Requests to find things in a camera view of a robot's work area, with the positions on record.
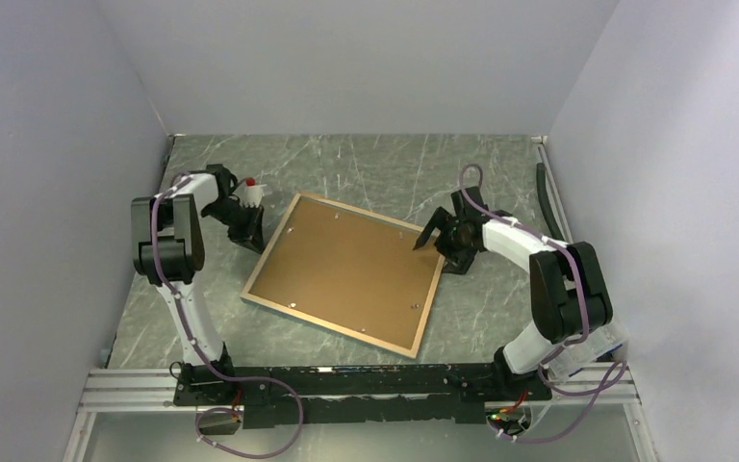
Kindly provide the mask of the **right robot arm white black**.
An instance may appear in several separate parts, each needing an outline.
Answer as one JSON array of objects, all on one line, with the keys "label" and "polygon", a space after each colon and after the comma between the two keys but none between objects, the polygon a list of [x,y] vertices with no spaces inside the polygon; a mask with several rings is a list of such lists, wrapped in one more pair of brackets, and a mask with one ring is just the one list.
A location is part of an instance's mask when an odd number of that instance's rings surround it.
[{"label": "right robot arm white black", "polygon": [[490,210],[477,187],[454,192],[451,200],[452,210],[434,211],[416,249],[433,244],[445,258],[446,273],[464,274],[477,254],[491,252],[529,277],[531,319],[496,353],[501,367],[490,376],[496,395],[516,398],[529,373],[568,375],[610,349],[600,330],[612,321],[613,309],[590,244],[555,240],[507,212]]}]

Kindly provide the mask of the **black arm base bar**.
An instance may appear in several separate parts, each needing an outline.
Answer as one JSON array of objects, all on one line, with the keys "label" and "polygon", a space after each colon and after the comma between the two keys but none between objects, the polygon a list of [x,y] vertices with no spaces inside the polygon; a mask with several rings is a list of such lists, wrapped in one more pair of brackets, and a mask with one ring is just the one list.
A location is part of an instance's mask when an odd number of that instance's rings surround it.
[{"label": "black arm base bar", "polygon": [[[237,367],[234,382],[194,381],[176,375],[177,404],[242,407],[246,429],[280,424],[352,424],[450,420],[482,424],[485,401],[551,398],[535,373],[507,377],[497,362],[337,367]],[[425,399],[357,395],[429,393]]]}]

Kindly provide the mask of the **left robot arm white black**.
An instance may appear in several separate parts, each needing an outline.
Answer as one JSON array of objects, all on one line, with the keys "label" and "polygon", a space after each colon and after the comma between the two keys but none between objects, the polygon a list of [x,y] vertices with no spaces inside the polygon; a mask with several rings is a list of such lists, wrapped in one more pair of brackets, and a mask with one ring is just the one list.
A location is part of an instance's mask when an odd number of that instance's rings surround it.
[{"label": "left robot arm white black", "polygon": [[163,192],[131,204],[134,268],[156,288],[176,326],[183,351],[179,382],[199,381],[199,392],[214,404],[235,395],[238,379],[198,287],[206,260],[200,220],[217,220],[233,244],[262,253],[268,193],[252,177],[240,179],[222,164],[209,164],[177,174]]}]

